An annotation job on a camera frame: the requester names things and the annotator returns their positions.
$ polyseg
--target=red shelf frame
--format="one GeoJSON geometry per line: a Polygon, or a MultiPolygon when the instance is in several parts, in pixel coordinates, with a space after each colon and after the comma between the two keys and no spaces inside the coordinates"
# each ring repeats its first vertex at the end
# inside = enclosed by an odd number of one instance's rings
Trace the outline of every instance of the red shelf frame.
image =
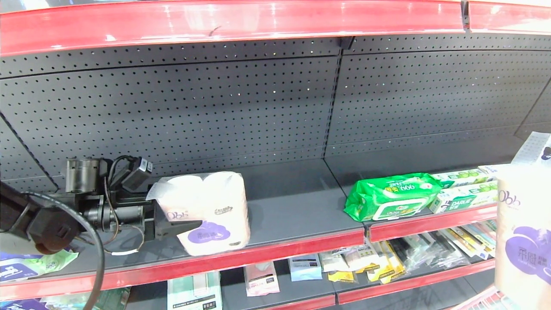
{"type": "Polygon", "coordinates": [[[469,17],[474,33],[551,34],[547,0],[470,0],[469,17]]]}
{"type": "Polygon", "coordinates": [[[498,204],[438,214],[429,214],[375,223],[369,227],[372,242],[396,239],[418,233],[432,232],[453,226],[467,225],[496,217],[498,204]]]}
{"type": "Polygon", "coordinates": [[[327,295],[309,300],[291,302],[280,306],[264,308],[263,310],[316,310],[337,304],[335,295],[327,295]]]}
{"type": "MultiPolygon", "coordinates": [[[[135,266],[124,270],[107,271],[102,290],[166,281],[178,277],[224,270],[263,261],[329,251],[339,247],[363,244],[364,229],[328,234],[315,238],[298,239],[278,244],[245,248],[209,256],[184,258],[181,261],[135,266]]],[[[89,292],[95,273],[66,277],[45,277],[0,285],[0,301],[24,300],[69,293],[89,292]]]]}
{"type": "Polygon", "coordinates": [[[388,295],[395,292],[410,290],[412,288],[431,285],[456,279],[477,272],[482,272],[495,267],[495,260],[489,259],[481,263],[444,270],[435,274],[414,277],[411,279],[391,282],[389,284],[360,288],[357,290],[337,293],[338,304],[345,304],[368,298],[388,295]]]}
{"type": "Polygon", "coordinates": [[[0,14],[0,56],[143,44],[462,33],[460,0],[174,0],[0,14]]]}

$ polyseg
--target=robotic arm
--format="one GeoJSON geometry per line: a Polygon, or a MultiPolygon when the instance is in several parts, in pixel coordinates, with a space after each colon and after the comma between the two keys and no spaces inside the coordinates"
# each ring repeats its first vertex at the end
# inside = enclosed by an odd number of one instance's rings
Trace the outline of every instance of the robotic arm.
{"type": "MultiPolygon", "coordinates": [[[[176,236],[202,221],[169,222],[147,192],[137,190],[151,178],[153,165],[142,157],[69,159],[65,193],[52,194],[81,214],[97,231],[118,233],[138,228],[144,241],[176,236]],[[115,173],[120,161],[127,164],[115,173]]],[[[71,215],[47,200],[31,199],[1,184],[2,251],[53,254],[66,248],[85,229],[71,215]]]]}

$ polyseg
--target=toilet paper pack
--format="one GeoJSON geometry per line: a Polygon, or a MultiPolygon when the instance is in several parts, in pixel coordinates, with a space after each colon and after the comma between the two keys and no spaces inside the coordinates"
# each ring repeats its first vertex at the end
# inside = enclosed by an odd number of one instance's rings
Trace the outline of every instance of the toilet paper pack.
{"type": "Polygon", "coordinates": [[[498,172],[495,286],[521,309],[551,304],[551,134],[533,132],[498,172]]]}
{"type": "Polygon", "coordinates": [[[197,221],[177,237],[192,256],[243,248],[250,238],[243,177],[235,172],[162,178],[149,190],[168,221],[197,221]]]}

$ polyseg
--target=white package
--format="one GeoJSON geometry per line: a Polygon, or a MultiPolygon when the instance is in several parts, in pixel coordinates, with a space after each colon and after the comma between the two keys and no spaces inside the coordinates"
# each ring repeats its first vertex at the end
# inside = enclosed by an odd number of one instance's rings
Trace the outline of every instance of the white package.
{"type": "Polygon", "coordinates": [[[279,283],[273,261],[247,265],[244,272],[247,297],[279,293],[279,283]]]}
{"type": "Polygon", "coordinates": [[[321,280],[321,263],[317,254],[289,258],[291,281],[321,280]]]}
{"type": "Polygon", "coordinates": [[[167,309],[222,310],[220,273],[204,274],[168,280],[167,309]]]}
{"type": "Polygon", "coordinates": [[[499,172],[495,286],[521,309],[551,305],[551,134],[533,132],[499,172]]]}
{"type": "Polygon", "coordinates": [[[239,173],[162,178],[147,199],[156,199],[169,221],[203,221],[177,236],[192,256],[241,249],[249,242],[245,183],[239,173]]]}

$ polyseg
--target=toothpaste box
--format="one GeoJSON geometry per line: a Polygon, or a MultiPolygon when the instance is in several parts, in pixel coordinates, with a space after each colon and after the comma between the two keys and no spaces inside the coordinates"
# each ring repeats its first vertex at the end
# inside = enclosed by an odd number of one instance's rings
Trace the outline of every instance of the toothpaste box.
{"type": "Polygon", "coordinates": [[[429,206],[433,213],[477,207],[498,200],[498,182],[490,181],[481,184],[443,189],[429,206]]]}
{"type": "Polygon", "coordinates": [[[492,175],[484,173],[480,169],[435,173],[432,174],[432,176],[439,180],[440,183],[442,183],[442,187],[445,189],[495,180],[492,175]]]}

